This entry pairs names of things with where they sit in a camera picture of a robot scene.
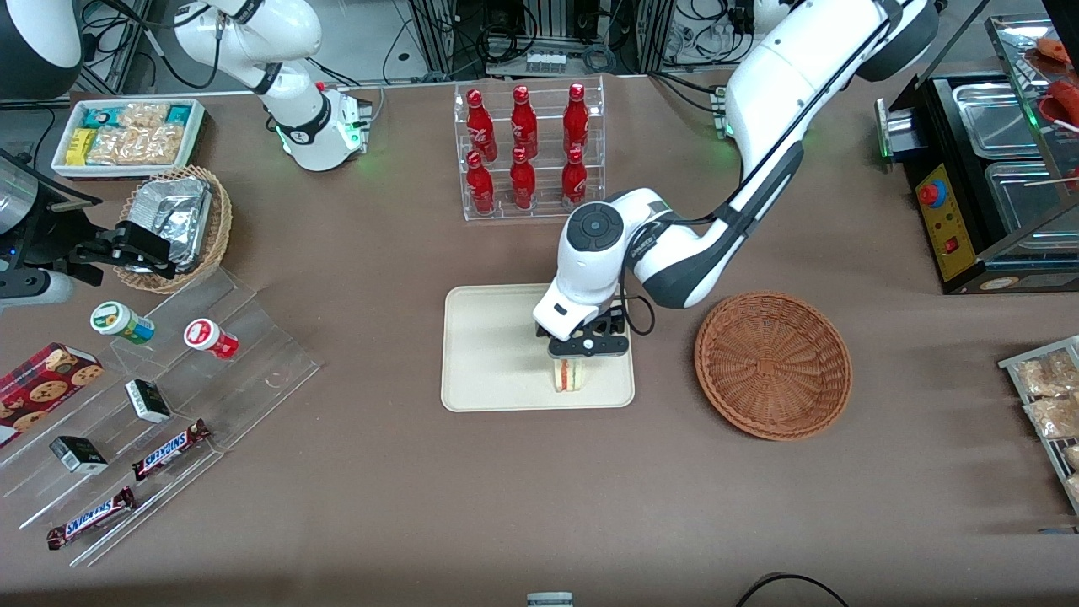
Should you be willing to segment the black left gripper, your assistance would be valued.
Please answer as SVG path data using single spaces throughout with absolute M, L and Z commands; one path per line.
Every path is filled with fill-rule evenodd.
M 625 308 L 612 307 L 587 325 L 579 325 L 566 341 L 550 337 L 547 351 L 555 360 L 582 357 L 622 357 L 631 349 Z

